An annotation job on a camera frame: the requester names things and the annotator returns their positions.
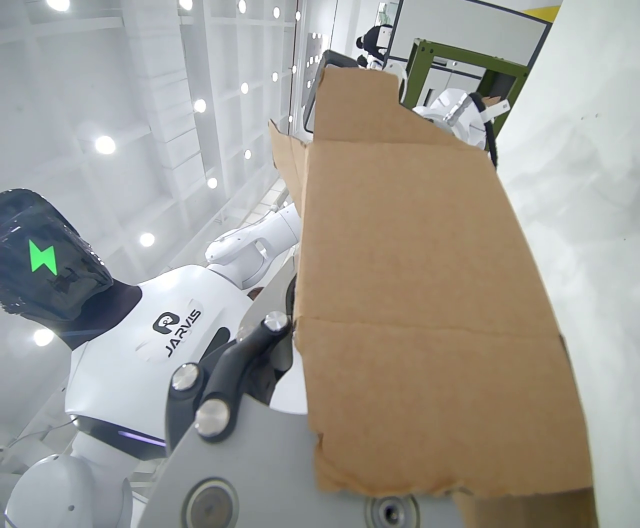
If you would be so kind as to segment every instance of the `jarvis logo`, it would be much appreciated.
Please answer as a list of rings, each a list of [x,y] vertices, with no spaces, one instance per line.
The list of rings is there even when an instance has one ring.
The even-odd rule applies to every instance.
[[[168,352],[167,357],[170,358],[177,346],[191,333],[193,323],[195,323],[201,315],[202,312],[200,310],[192,310],[191,313],[182,320],[182,324],[180,323],[180,317],[171,312],[165,312],[156,319],[154,330],[165,335],[171,334],[169,343],[164,347]]]
[[[172,314],[171,312],[165,312],[160,317],[158,317],[154,323],[154,330],[156,332],[160,332],[163,334],[168,334],[172,332],[172,329],[169,326],[173,326],[174,324],[178,324],[180,322],[180,318]]]

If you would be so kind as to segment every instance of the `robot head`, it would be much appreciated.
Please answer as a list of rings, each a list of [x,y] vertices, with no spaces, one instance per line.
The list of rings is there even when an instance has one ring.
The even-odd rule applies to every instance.
[[[0,305],[27,319],[66,323],[113,285],[91,246],[42,196],[0,193]]]

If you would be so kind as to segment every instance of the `cable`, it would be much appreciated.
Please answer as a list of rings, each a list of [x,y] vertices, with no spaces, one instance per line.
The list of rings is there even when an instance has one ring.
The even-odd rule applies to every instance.
[[[474,92],[470,93],[468,97],[474,102],[480,114],[486,110],[486,104],[484,104],[484,101],[482,100],[482,95]],[[493,166],[498,168],[498,150],[495,146],[495,133],[493,131],[493,123],[491,123],[490,119],[484,123],[484,130],[486,132],[486,143],[489,146],[491,161],[493,162]]]
[[[56,429],[61,429],[63,427],[69,426],[71,425],[73,422],[75,422],[77,420],[77,418],[74,418],[71,421],[68,421],[66,424],[62,424],[59,426],[55,426],[52,427],[51,429],[43,429],[42,431],[35,431],[34,433],[29,433],[28,435],[24,435],[24,436],[20,436],[18,438],[16,438],[13,442],[11,442],[9,445],[7,445],[4,450],[8,451],[9,449],[11,449],[15,444],[17,444],[18,442],[20,442],[21,440],[24,440],[25,438],[28,438],[29,436],[34,436],[34,435],[41,435],[42,433],[49,433],[51,431],[55,431]]]

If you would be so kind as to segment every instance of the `silver screw head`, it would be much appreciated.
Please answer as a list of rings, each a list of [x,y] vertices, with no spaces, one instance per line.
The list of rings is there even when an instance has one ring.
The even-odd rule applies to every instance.
[[[171,378],[171,386],[174,390],[189,390],[195,385],[200,370],[195,363],[185,363],[179,367]]]
[[[221,399],[208,399],[196,411],[194,425],[204,438],[219,435],[229,424],[231,411],[229,405]]]
[[[289,318],[282,312],[271,312],[264,318],[264,324],[272,332],[279,332],[289,324]]]

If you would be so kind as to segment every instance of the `white humanoid robot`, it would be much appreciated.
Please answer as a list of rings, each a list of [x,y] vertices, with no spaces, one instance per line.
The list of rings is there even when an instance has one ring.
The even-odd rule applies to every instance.
[[[252,305],[242,289],[299,236],[290,206],[213,242],[208,269],[184,266],[131,286],[113,279],[40,195],[0,193],[0,304],[69,345],[65,411],[78,429],[71,455],[41,460],[21,477],[6,526],[129,528],[127,478],[140,460],[166,456],[172,375],[233,341]]]

